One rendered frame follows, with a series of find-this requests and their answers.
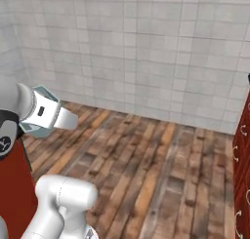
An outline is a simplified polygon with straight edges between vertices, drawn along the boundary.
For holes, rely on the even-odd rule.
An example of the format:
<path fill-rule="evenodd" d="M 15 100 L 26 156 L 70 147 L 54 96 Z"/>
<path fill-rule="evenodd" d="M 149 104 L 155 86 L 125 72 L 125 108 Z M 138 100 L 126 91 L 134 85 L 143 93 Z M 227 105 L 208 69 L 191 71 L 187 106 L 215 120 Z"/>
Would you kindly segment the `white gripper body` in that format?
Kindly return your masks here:
<path fill-rule="evenodd" d="M 65 129 L 65 130 L 74 130 L 78 125 L 78 116 L 68 109 L 62 107 L 60 109 L 56 123 L 54 124 L 55 128 Z"/>

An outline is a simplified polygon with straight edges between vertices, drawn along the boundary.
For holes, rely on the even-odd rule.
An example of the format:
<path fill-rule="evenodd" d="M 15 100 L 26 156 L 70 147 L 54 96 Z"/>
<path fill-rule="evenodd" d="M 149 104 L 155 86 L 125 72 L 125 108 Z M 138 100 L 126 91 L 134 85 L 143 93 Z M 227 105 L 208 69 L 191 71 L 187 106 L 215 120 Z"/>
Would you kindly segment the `red cabinet run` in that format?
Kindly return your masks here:
<path fill-rule="evenodd" d="M 36 209 L 31 170 L 18 139 L 7 157 L 0 160 L 0 216 L 7 224 L 9 239 L 21 239 Z"/>

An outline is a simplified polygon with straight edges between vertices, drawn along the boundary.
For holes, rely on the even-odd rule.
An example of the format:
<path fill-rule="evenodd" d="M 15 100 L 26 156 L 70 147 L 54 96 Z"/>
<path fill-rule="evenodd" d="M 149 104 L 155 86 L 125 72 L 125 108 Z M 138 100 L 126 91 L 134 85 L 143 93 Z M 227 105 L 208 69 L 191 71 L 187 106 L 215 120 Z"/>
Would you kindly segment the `red patterned cabinet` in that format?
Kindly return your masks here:
<path fill-rule="evenodd" d="M 250 239 L 250 73 L 249 90 L 233 142 L 235 239 Z"/>

